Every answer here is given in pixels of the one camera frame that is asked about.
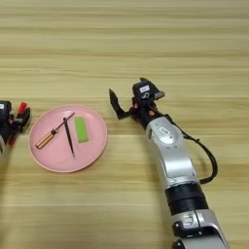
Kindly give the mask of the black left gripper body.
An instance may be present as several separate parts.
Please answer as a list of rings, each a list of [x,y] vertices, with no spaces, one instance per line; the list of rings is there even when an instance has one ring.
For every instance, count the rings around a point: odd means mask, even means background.
[[[10,138],[14,133],[23,132],[22,119],[0,122],[0,135],[3,138]]]

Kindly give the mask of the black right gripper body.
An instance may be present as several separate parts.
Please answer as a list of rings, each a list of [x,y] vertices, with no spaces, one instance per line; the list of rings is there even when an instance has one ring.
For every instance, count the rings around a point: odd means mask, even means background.
[[[118,119],[124,119],[132,117],[135,121],[139,122],[143,128],[154,119],[160,118],[161,114],[157,112],[156,104],[142,104],[139,103],[135,98],[132,99],[132,106],[127,112],[120,112],[118,114]]]

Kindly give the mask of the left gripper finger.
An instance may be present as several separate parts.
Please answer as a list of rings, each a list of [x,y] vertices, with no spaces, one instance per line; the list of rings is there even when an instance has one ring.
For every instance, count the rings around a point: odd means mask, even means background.
[[[23,130],[29,122],[31,109],[28,107],[20,107],[18,110],[18,129]]]

